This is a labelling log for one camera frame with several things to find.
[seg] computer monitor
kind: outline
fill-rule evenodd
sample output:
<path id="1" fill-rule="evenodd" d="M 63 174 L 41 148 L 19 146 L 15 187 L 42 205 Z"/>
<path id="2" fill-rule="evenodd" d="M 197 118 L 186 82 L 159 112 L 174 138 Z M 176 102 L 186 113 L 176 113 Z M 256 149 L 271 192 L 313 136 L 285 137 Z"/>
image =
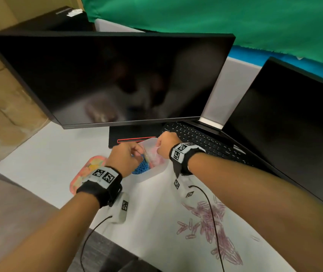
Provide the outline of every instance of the computer monitor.
<path id="1" fill-rule="evenodd" d="M 232 34 L 0 31 L 0 58 L 65 129 L 199 119 Z"/>
<path id="2" fill-rule="evenodd" d="M 323 201 L 323 79 L 270 58 L 222 131 Z"/>

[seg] cable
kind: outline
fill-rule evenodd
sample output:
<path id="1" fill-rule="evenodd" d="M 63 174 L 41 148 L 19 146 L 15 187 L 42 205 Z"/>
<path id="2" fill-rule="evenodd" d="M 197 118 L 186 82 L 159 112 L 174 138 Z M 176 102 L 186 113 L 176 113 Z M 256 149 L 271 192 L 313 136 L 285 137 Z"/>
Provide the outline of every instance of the cable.
<path id="1" fill-rule="evenodd" d="M 80 257 L 80 262 L 81 262 L 81 267 L 82 267 L 83 272 L 86 272 L 84 270 L 84 267 L 83 267 L 83 264 L 82 264 L 82 256 L 83 256 L 84 247 L 86 246 L 86 242 L 87 242 L 88 238 L 92 235 L 92 233 L 95 232 L 96 228 L 99 227 L 101 225 L 101 223 L 103 223 L 106 219 L 109 219 L 109 218 L 112 218 L 112 216 L 108 216 L 103 221 L 101 221 L 99 224 L 97 224 L 96 227 L 92 229 L 91 233 L 88 234 L 86 240 L 83 243 L 82 250 L 81 250 L 81 257 Z"/>
<path id="2" fill-rule="evenodd" d="M 203 194 L 206 196 L 206 198 L 207 198 L 207 201 L 208 201 L 208 204 L 209 204 L 209 208 L 210 208 L 210 212 L 212 213 L 212 219 L 213 219 L 214 231 L 215 231 L 215 239 L 217 240 L 217 248 L 218 248 L 218 253 L 219 253 L 219 259 L 221 260 L 221 265 L 222 265 L 223 272 L 225 272 L 225 268 L 224 268 L 224 266 L 223 266 L 223 262 L 222 262 L 221 251 L 220 251 L 220 249 L 219 249 L 219 242 L 218 242 L 218 235 L 217 235 L 217 227 L 215 226 L 215 221 L 214 221 L 214 215 L 213 215 L 212 205 L 210 204 L 209 198 L 208 198 L 208 196 L 206 195 L 206 193 L 205 193 L 201 188 L 199 188 L 198 186 L 191 185 L 191 186 L 188 186 L 188 187 L 189 187 L 189 188 L 191 188 L 191 187 L 198 188 L 200 191 L 202 191 L 202 193 L 203 193 Z"/>

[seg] forearm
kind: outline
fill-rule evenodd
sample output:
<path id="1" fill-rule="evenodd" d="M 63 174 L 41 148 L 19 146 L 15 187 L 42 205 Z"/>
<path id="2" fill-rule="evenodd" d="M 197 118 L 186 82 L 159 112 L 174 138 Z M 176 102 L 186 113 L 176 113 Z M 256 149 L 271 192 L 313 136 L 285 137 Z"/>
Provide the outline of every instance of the forearm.
<path id="1" fill-rule="evenodd" d="M 67 271 L 98 210 L 93 195 L 76 194 L 0 262 L 0 272 Z"/>
<path id="2" fill-rule="evenodd" d="M 296 270 L 323 269 L 320 202 L 278 177 L 222 158 L 199 153 L 188 167 Z"/>

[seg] laptop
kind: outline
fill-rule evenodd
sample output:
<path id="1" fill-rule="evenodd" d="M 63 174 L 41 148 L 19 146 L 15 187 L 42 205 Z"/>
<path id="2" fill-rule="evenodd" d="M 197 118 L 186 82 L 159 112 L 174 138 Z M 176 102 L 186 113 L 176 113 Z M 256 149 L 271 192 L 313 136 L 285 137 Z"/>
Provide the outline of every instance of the laptop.
<path id="1" fill-rule="evenodd" d="M 273 173 L 323 201 L 321 77 L 270 58 L 221 131 L 195 121 L 165 125 L 176 128 L 210 155 Z"/>

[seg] hand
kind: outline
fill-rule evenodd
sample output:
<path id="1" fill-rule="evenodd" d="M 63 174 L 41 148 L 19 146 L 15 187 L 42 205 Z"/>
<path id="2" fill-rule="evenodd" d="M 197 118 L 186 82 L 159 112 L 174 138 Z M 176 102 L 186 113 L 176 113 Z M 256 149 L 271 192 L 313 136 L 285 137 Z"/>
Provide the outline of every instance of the hand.
<path id="1" fill-rule="evenodd" d="M 118 170 L 123 178 L 127 177 L 140 165 L 143 153 L 144 150 L 136 142 L 122 142 L 112 148 L 106 166 Z"/>
<path id="2" fill-rule="evenodd" d="M 169 159 L 171 148 L 179 143 L 182 143 L 182 141 L 179 139 L 176 133 L 165 131 L 161 134 L 161 136 L 159 136 L 158 141 L 156 142 L 156 146 L 159 147 L 157 152 L 163 158 Z"/>

